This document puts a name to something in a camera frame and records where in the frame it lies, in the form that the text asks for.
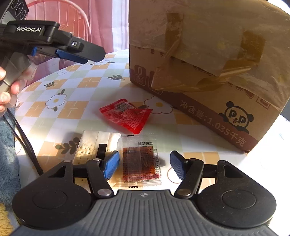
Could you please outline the person's left hand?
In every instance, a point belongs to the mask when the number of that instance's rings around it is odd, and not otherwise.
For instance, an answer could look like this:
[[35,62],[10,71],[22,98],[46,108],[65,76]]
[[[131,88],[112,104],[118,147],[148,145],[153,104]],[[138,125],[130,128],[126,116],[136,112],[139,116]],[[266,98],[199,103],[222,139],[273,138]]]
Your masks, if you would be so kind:
[[1,92],[1,116],[4,115],[8,108],[12,108],[17,103],[17,95],[23,90],[26,85],[26,80],[23,77],[23,73],[17,78],[17,80],[8,87],[7,91]]

